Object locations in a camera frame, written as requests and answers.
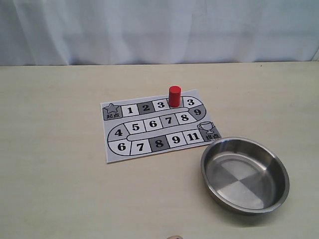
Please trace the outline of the stainless steel round dish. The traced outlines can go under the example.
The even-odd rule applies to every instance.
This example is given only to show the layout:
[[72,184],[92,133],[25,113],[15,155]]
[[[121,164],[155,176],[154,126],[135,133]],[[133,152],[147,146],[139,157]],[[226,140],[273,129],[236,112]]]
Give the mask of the stainless steel round dish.
[[289,195],[289,175],[279,157],[250,139],[214,141],[203,152],[200,169],[213,200],[236,214],[270,213]]

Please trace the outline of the white curtain backdrop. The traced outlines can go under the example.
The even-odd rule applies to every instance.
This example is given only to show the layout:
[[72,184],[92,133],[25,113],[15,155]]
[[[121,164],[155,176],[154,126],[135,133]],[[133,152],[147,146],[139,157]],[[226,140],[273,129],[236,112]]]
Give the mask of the white curtain backdrop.
[[2,65],[311,61],[316,0],[3,0]]

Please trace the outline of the beige wooden die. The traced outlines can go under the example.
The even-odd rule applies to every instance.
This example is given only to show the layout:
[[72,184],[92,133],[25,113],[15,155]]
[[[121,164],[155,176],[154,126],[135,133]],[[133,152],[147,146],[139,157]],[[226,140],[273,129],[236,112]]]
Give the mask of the beige wooden die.
[[183,239],[180,235],[169,236],[167,239]]

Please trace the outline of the red cylinder game piece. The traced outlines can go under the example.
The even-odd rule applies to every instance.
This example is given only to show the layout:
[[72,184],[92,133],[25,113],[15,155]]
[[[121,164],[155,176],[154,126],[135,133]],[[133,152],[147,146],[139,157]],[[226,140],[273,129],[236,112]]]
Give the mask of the red cylinder game piece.
[[180,106],[181,87],[171,86],[168,94],[168,104],[170,107],[176,108]]

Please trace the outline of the printed paper game board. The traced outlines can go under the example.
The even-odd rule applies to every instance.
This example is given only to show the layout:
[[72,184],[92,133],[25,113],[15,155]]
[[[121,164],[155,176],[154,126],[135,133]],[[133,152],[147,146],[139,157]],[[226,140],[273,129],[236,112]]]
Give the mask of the printed paper game board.
[[198,90],[182,92],[177,108],[169,106],[167,95],[100,107],[107,163],[208,145],[221,138]]

